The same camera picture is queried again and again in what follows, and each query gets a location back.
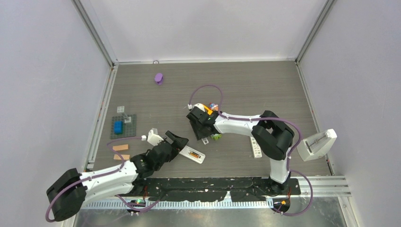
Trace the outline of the white remote battery cover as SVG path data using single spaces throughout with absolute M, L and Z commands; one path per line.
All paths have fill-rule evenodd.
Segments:
M 201 140 L 202 140 L 202 142 L 203 142 L 204 145 L 206 145 L 206 144 L 209 143 L 209 140 L 208 140 L 207 138 L 202 138 Z

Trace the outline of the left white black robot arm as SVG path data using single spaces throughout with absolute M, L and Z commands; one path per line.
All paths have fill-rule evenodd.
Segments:
M 139 140 L 152 145 L 146 152 L 125 160 L 115 149 L 111 149 L 121 163 L 109 168 L 78 172 L 76 168 L 65 171 L 46 191 L 49 206 L 45 213 L 47 222 L 60 222 L 76 215 L 80 209 L 106 197 L 131 193 L 141 195 L 145 190 L 144 180 L 171 162 L 187 146 L 189 139 L 170 131 L 165 137 L 151 129 Z

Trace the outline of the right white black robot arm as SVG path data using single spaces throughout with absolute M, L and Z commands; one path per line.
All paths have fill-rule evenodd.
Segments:
M 294 132 L 272 111 L 261 115 L 241 116 L 208 110 L 204 105 L 189 105 L 187 118 L 197 140 L 214 134 L 238 134 L 255 139 L 263 154 L 270 159 L 270 189 L 282 194 L 289 187 L 288 155 Z

